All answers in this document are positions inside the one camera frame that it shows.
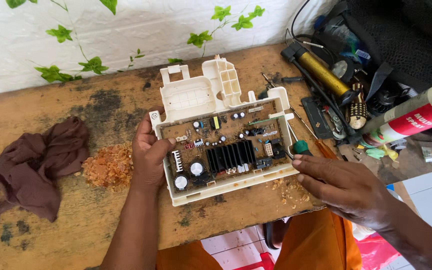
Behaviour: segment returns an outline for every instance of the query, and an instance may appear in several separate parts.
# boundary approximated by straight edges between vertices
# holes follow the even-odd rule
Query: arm
[[[158,251],[158,190],[164,183],[163,159],[176,139],[158,140],[146,114],[132,142],[134,173],[100,269],[154,269]]]
[[[432,227],[394,198],[366,166],[316,156],[295,159],[297,180],[331,211],[377,231],[416,269],[432,269]]]

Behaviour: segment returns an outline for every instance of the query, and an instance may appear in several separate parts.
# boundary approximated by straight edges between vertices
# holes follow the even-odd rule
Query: spray can
[[[361,128],[367,148],[374,148],[432,128],[432,87],[385,114],[369,120]]]

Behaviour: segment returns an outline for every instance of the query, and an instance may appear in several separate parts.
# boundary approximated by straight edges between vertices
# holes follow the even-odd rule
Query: red plastic bag
[[[379,270],[396,260],[399,252],[377,232],[356,241],[361,253],[364,270]]]

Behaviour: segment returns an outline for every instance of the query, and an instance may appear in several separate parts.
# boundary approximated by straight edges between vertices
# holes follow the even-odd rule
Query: hand
[[[294,158],[297,180],[333,213],[376,231],[390,224],[392,207],[399,201],[366,166],[317,156]]]
[[[164,113],[164,108],[156,106],[149,112],[158,110]],[[138,130],[132,140],[132,162],[134,172],[131,180],[131,188],[150,194],[156,194],[164,183],[163,159],[168,151],[176,144],[175,138],[158,140],[155,136],[149,112],[140,122]]]

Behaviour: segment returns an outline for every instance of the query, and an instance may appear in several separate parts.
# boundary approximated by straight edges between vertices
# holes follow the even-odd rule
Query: brown cloth
[[[88,129],[78,117],[69,117],[44,132],[24,133],[0,155],[0,186],[6,201],[0,213],[14,206],[50,222],[56,220],[60,194],[56,180],[81,169],[89,157]]]

